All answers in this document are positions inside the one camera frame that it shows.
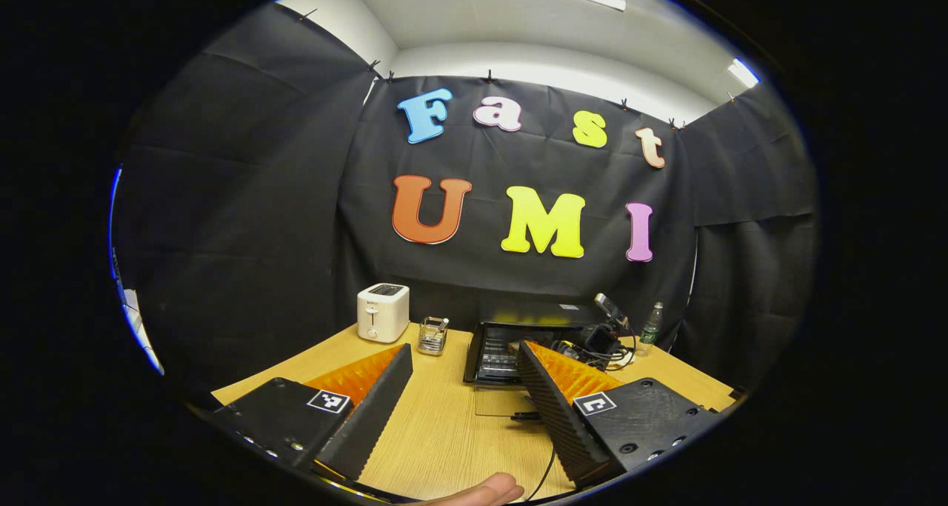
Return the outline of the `black electric oven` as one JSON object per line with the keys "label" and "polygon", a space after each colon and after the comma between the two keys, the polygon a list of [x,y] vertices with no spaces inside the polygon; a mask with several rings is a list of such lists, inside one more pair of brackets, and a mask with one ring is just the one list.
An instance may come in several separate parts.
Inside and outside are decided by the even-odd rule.
{"label": "black electric oven", "polygon": [[535,406],[518,373],[518,347],[529,341],[603,370],[606,363],[573,342],[580,330],[606,319],[599,307],[549,302],[498,302],[481,309],[465,357],[463,382],[478,418],[531,419]]}

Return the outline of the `clear plastic water bottle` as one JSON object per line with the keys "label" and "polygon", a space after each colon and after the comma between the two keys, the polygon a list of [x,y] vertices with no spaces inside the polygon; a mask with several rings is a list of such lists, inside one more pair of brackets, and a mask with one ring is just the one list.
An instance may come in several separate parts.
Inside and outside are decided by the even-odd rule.
{"label": "clear plastic water bottle", "polygon": [[641,334],[638,338],[638,343],[636,345],[636,356],[647,356],[654,347],[655,340],[657,339],[660,327],[661,320],[664,316],[664,304],[661,302],[656,302],[647,318],[646,323],[642,327]]}

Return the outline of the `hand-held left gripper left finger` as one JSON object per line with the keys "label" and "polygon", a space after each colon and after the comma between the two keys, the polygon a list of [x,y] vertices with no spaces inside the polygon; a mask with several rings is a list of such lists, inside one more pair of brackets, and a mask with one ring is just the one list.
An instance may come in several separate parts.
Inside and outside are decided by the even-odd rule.
{"label": "hand-held left gripper left finger", "polygon": [[412,374],[412,348],[403,344],[308,382],[271,378],[211,421],[279,465],[354,482]]}

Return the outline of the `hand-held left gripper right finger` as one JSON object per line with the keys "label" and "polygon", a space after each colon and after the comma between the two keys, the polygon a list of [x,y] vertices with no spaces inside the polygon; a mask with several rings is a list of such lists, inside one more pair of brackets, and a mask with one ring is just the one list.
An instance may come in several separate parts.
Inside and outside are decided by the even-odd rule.
{"label": "hand-held left gripper right finger", "polygon": [[526,340],[517,371],[578,489],[642,471],[724,418],[654,378],[621,382]]}

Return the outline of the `white toaster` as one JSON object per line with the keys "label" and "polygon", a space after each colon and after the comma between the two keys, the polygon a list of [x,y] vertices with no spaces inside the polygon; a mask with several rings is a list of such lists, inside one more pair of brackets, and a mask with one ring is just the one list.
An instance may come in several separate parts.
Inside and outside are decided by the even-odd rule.
{"label": "white toaster", "polygon": [[399,340],[410,323],[410,288],[405,284],[379,283],[356,296],[361,339],[382,344]]}

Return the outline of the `black backdrop cloth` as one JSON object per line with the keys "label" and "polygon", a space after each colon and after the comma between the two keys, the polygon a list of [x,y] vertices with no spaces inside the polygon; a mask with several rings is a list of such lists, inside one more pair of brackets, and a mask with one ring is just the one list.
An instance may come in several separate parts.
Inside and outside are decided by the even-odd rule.
{"label": "black backdrop cloth", "polygon": [[213,391],[410,289],[410,319],[592,310],[753,389],[790,343],[818,250],[815,168],[767,90],[681,132],[595,96],[426,75],[373,81],[271,4],[145,107],[112,239],[166,371]]}

